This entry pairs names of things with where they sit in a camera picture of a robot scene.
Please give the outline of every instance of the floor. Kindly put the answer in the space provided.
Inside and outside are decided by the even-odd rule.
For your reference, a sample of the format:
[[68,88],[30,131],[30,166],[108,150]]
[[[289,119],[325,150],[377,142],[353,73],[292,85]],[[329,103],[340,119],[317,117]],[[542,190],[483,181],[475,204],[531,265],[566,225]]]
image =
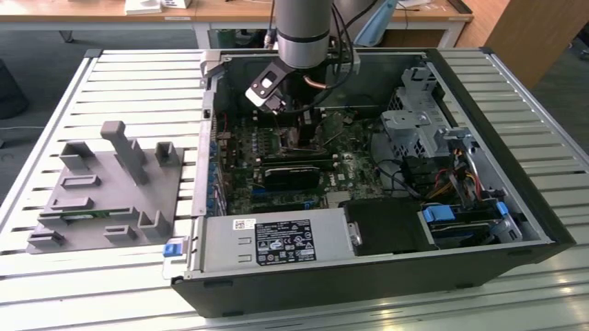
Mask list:
[[[194,48],[192,31],[92,31],[74,32],[74,42],[64,43],[57,32],[1,31],[0,58],[14,76],[30,105],[0,128],[43,126],[88,48],[178,49]],[[578,58],[575,42],[531,91],[589,151],[589,61]],[[10,189],[41,130],[0,130],[0,201]]]

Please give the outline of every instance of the barcode sticker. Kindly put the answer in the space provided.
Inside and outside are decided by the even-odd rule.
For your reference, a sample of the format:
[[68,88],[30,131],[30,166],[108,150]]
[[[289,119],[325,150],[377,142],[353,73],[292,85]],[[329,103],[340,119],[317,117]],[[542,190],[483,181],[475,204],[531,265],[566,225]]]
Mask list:
[[256,224],[256,219],[233,219],[232,229],[233,230],[252,230]]

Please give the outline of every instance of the blue latch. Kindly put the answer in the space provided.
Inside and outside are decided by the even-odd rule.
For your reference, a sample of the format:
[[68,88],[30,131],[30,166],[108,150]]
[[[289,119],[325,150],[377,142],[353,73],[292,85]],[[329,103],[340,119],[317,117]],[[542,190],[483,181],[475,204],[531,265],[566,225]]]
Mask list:
[[498,212],[500,212],[502,216],[508,214],[508,209],[507,209],[507,205],[504,205],[504,202],[499,201],[496,203],[496,209],[498,209]]
[[181,256],[181,244],[166,243],[164,246],[164,257],[180,257]]
[[423,218],[427,223],[456,219],[448,205],[431,205],[427,207],[423,210]]

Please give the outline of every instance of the white box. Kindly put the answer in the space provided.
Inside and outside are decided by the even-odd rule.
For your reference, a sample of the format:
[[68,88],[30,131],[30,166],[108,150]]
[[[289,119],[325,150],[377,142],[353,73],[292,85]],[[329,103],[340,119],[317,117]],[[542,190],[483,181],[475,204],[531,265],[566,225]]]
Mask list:
[[125,14],[149,14],[161,12],[161,4],[156,0],[125,0]]
[[161,7],[185,9],[192,0],[161,0]]

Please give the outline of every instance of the cable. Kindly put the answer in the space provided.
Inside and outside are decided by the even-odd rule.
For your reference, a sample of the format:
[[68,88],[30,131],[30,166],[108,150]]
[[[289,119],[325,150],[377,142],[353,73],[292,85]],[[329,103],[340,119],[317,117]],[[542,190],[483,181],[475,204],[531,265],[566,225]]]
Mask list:
[[347,21],[347,23],[344,25],[344,29],[347,29],[351,26],[351,24],[353,24],[353,22],[357,21],[357,19],[369,11],[369,9],[372,9],[372,7],[376,4],[376,2],[377,2],[377,0],[373,0],[368,4],[368,7],[365,7],[364,10],[361,12],[359,12],[357,15],[351,18],[349,21]]
[[435,185],[433,185],[433,188],[437,187],[437,184],[439,184],[439,176],[441,176],[441,173],[445,172],[445,171],[448,171],[448,170],[447,170],[447,169],[441,169],[441,170],[436,173],[436,175],[435,175]]
[[440,189],[437,189],[435,192],[431,192],[425,197],[427,199],[432,199],[440,194],[444,194],[450,189],[452,188],[451,182],[447,182]]
[[43,126],[11,126],[9,128],[0,128],[0,130],[18,130],[18,129],[43,129]]
[[[392,178],[396,176],[396,174],[400,174],[400,170],[396,170],[393,173],[392,173]],[[395,193],[395,191],[396,191],[396,189],[395,189],[395,181],[392,181],[392,180],[389,180],[389,196],[392,197],[392,195],[393,195],[393,193]]]
[[472,183],[475,185],[476,198],[478,198],[478,200],[480,200],[480,180],[478,179],[475,174],[471,174],[467,171],[466,171],[466,176],[471,179],[471,181],[472,181]]
[[[341,14],[339,13],[339,10],[337,10],[337,7],[335,6],[335,4],[331,5],[331,13],[332,13],[332,19],[336,24],[337,34],[339,34],[340,32],[339,32],[337,20],[343,24],[343,18],[341,18]],[[341,84],[349,79],[351,72],[353,71],[353,44],[351,43],[351,38],[349,38],[349,33],[347,32],[347,28],[343,29],[343,32],[344,32],[347,46],[349,48],[349,70],[345,72],[343,79],[339,79],[339,72],[341,70],[341,64],[343,64],[341,37],[339,37],[339,63],[337,63],[337,73],[336,73],[339,80],[332,85],[325,85],[323,83],[317,83],[313,80],[311,80],[311,77],[308,77],[308,76],[304,76],[304,78],[303,78],[304,82],[311,87],[317,88],[320,90],[332,90],[332,89],[337,88],[339,86],[341,86]]]
[[403,7],[403,13],[404,13],[404,31],[403,31],[403,36],[400,37],[400,47],[403,47],[404,45],[404,37],[407,35],[407,30],[408,30],[408,17],[407,17],[407,7],[404,7],[404,5],[397,2],[397,4],[400,5],[400,7]]
[[268,31],[272,30],[273,4],[275,4],[275,0],[272,0],[272,7],[269,9]]
[[393,160],[393,159],[381,159],[381,160],[377,161],[376,164],[380,164],[383,162],[393,163],[396,166],[399,166],[401,164],[401,162],[399,160]]
[[[337,8],[336,8],[335,5],[332,5],[332,14],[336,16],[336,18],[335,17],[333,18],[335,19],[339,18],[339,20],[340,20],[340,22],[343,24],[343,18],[341,18],[341,15],[339,14],[339,11],[337,11]],[[351,74],[352,69],[353,69],[353,45],[351,44],[351,38],[349,38],[349,34],[347,33],[347,29],[344,29],[344,35],[345,35],[347,43],[349,45],[349,54],[351,54],[351,67],[349,67],[349,71],[345,74],[345,77],[343,78],[343,80],[339,83],[336,83],[333,85],[332,88],[325,88],[324,91],[321,92],[319,98],[315,99],[308,105],[303,106],[300,109],[296,109],[296,110],[289,110],[289,111],[284,110],[284,111],[281,111],[283,114],[296,114],[299,112],[305,112],[308,109],[315,107],[331,95],[332,89],[336,88],[337,86],[340,86],[344,83],[344,81],[347,80],[347,78],[349,77],[349,74]]]
[[400,179],[397,179],[389,173],[383,171],[380,167],[376,167],[376,168],[380,171],[380,174],[387,176],[397,185],[400,185],[403,187],[403,189],[407,191],[407,193],[411,195],[411,197],[413,197],[417,200],[423,200],[421,195],[408,186],[407,183],[404,183]]

